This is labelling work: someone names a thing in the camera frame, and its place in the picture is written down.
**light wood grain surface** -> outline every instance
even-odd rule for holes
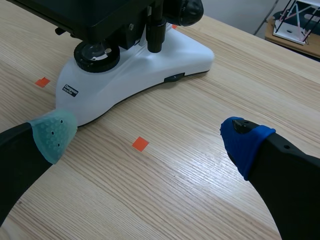
[[[0,132],[54,109],[56,79],[79,42],[54,29],[0,0]],[[1,240],[280,239],[219,128],[244,117],[320,157],[320,65],[209,17],[178,30],[215,52],[211,71],[81,128],[13,208]],[[42,77],[45,88],[34,84]],[[139,136],[143,152],[131,147]]]

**wooden shelf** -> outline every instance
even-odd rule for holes
[[[272,18],[268,20],[267,28],[265,30],[265,40],[284,46],[286,48],[308,54],[310,56],[320,58],[320,36],[311,33],[308,37],[308,44],[300,45],[298,43],[288,41],[286,39],[277,37],[273,35],[275,20]]]

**brand label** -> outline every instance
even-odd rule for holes
[[[65,91],[66,93],[70,94],[72,97],[77,96],[77,94],[79,93],[79,91],[75,90],[73,87],[69,86],[68,84],[66,84],[63,88],[63,91]]]

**blue rubber fingertip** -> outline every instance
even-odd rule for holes
[[[261,144],[276,130],[260,125],[248,133],[241,134],[235,130],[233,120],[243,120],[243,118],[233,116],[225,120],[221,124],[220,134],[225,150],[233,157],[238,171],[247,181]]]
[[[77,132],[77,119],[68,111],[58,109],[29,121],[34,142],[43,157],[56,164]]]

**orange tape marker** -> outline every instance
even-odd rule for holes
[[[142,137],[138,137],[137,140],[132,144],[132,147],[137,149],[138,151],[142,152],[146,146],[148,146],[149,142],[144,140]]]
[[[35,82],[35,84],[41,88],[44,88],[45,86],[47,86],[48,83],[50,83],[50,80],[45,77]]]

